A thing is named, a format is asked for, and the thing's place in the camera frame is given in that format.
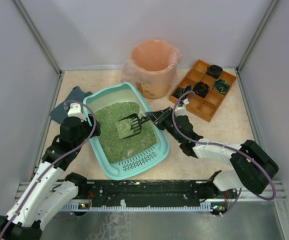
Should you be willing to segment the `black slotted litter scoop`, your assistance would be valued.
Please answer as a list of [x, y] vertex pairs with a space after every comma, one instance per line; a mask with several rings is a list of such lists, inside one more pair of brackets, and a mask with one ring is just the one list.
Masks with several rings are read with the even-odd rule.
[[139, 135], [142, 132], [142, 125], [150, 119], [147, 116], [139, 116], [132, 113], [115, 123], [117, 134], [120, 140], [128, 139]]

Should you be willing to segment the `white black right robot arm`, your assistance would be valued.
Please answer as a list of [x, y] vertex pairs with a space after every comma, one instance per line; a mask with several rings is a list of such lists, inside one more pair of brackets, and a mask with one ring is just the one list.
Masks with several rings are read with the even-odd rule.
[[171, 107], [148, 111], [145, 117], [159, 130], [167, 131], [185, 155], [232, 166], [232, 170], [220, 171], [211, 177], [213, 185], [221, 192], [246, 188], [260, 196], [279, 171], [275, 161], [253, 140], [241, 144], [211, 141], [196, 134], [188, 116], [175, 115]]

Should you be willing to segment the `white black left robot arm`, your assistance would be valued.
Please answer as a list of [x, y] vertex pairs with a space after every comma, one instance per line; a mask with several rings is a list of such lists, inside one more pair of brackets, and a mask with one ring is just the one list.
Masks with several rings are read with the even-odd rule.
[[69, 116], [63, 121], [60, 134], [47, 148], [25, 192], [6, 215], [0, 215], [0, 240], [39, 240], [47, 224], [67, 202], [87, 193], [87, 178], [74, 172], [55, 190], [52, 188], [82, 146], [100, 133], [93, 113], [87, 120]]

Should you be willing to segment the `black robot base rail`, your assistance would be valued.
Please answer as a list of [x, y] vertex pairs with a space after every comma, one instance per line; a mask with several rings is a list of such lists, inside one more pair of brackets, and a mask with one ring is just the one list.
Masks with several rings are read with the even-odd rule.
[[219, 191], [209, 180], [89, 180], [86, 192], [63, 209], [76, 216], [88, 212], [227, 211], [237, 190]]

